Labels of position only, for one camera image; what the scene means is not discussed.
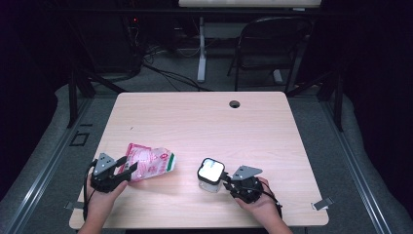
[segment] gray carpet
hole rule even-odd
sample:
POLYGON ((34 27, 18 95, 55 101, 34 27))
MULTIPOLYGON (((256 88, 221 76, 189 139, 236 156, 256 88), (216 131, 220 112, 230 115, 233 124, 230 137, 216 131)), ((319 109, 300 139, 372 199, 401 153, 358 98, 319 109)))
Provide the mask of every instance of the gray carpet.
MULTIPOLYGON (((219 52, 222 51, 214 49, 208 51, 206 81, 202 86, 214 91, 233 91, 234 76, 226 76, 231 57, 228 56, 229 53, 219 52)), ((198 55, 185 57, 180 53, 173 55, 159 53, 147 59, 153 59, 152 65, 155 67, 196 80, 198 55)), ((263 77, 268 80, 266 74, 263 74, 263 77)), ((142 68, 136 77, 116 84, 132 92, 197 91, 187 85, 171 82, 174 86, 158 73, 142 68)), ((63 138, 68 143, 58 150, 62 158, 56 162, 56 170, 51 173, 51 179, 46 182, 46 189, 39 196, 39 200, 35 201, 37 206, 32 213, 28 214, 28 219, 22 224, 20 230, 22 233, 75 233, 68 226, 71 211, 64 209, 63 206, 67 201, 76 201, 78 198, 82 188, 83 174, 94 156, 116 97, 113 92, 99 84, 94 84, 94 87, 97 90, 95 99, 87 101, 80 98, 80 103, 84 103, 85 112, 72 130, 65 128, 68 123, 67 87, 63 87, 56 93, 59 97, 59 106, 53 122, 20 177, 0 203, 2 217, 0 233, 5 233, 14 221, 19 206, 24 201, 24 196, 36 181, 37 175, 44 170, 50 157, 56 153, 56 147, 63 138), (89 135, 84 146, 69 145, 76 133, 89 135)), ((241 91, 249 90, 275 91, 282 90, 282 87, 241 89, 241 91)), ((371 217, 347 167, 345 152, 333 131, 333 126, 328 123, 330 116, 323 109, 325 103, 319 103, 314 96, 316 90, 317 88, 314 88, 300 97, 289 99, 321 195, 331 197, 336 202, 328 210, 329 223, 323 227, 310 227, 308 233, 376 233, 371 217)), ((360 162, 363 174, 392 232, 411 233, 412 220, 404 207, 389 193, 365 155, 352 105, 346 98, 343 126, 345 129, 343 134, 360 162)), ((294 233, 304 233, 304 228, 291 227, 291 229, 294 233)), ((104 231, 104 233, 124 232, 125 230, 104 231)))

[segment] table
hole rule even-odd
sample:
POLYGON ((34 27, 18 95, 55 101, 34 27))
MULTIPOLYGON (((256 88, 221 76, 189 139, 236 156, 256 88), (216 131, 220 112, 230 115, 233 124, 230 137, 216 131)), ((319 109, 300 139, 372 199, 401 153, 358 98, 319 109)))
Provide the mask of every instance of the table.
MULTIPOLYGON (((179 7, 186 8, 293 8, 300 11, 305 8, 318 8, 321 0, 179 0, 179 7)), ((200 18, 200 63, 198 66, 197 80, 203 83, 206 79, 207 56, 205 50, 205 25, 204 18, 200 18)), ((232 33, 237 33, 237 37, 241 34, 244 23, 241 25, 234 24, 229 26, 232 33)))
MULTIPOLYGON (((118 159, 129 143, 164 147, 176 157, 172 172, 130 183, 118 198, 105 228, 244 228, 260 224, 224 187, 209 193, 198 185, 205 158, 226 166, 263 170, 289 226, 320 226, 325 210, 306 151, 284 93, 123 93, 115 102, 95 157, 118 159), (233 108, 231 101, 240 106, 233 108)), ((83 192, 79 196, 83 201, 83 192)), ((75 210, 70 226, 83 224, 75 210)))

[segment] person's right hand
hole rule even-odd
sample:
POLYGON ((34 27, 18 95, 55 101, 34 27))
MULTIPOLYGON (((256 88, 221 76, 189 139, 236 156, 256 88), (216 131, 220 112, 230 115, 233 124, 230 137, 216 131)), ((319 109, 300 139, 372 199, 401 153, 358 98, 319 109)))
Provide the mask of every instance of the person's right hand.
MULTIPOLYGON (((259 177, 258 179, 261 182, 270 185, 267 179, 263 177, 259 177)), ((264 191, 272 194, 270 188, 265 184, 262 184, 264 191)), ((268 195, 262 194, 256 202, 250 204, 245 203, 240 198, 236 198, 235 200, 241 208, 250 212, 269 233, 292 233, 280 218, 274 200, 268 195)))

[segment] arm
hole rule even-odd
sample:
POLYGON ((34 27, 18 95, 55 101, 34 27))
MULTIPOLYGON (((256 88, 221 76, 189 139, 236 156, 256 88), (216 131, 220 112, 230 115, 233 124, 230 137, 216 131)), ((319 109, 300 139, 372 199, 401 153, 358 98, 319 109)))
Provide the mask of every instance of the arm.
MULTIPOLYGON (((262 177, 258 178, 260 181, 268 184, 268 180, 262 177)), ((272 193, 270 188, 263 185, 264 191, 272 193)), ((247 204, 243 200, 235 199, 238 205, 244 210, 250 212, 255 219, 261 223, 270 234, 291 234, 291 230, 280 218, 277 212, 274 201, 267 195, 263 194, 255 203, 247 204)))
POLYGON ((115 200, 125 190, 127 184, 127 181, 123 181, 110 193, 97 192, 91 187, 91 176, 88 176, 87 197, 91 200, 88 205, 88 217, 82 228, 79 230, 79 234, 94 234, 101 232, 104 222, 112 211, 115 200))

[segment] pink plastic package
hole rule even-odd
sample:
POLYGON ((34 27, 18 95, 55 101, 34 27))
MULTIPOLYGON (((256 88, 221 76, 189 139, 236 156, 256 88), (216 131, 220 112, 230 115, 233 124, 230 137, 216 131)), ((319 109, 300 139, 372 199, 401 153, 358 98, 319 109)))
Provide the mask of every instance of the pink plastic package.
POLYGON ((126 155, 128 161, 120 168, 119 173, 137 162, 137 169, 131 174, 131 181, 134 182, 171 172, 175 166, 175 156, 165 148, 130 143, 126 155))

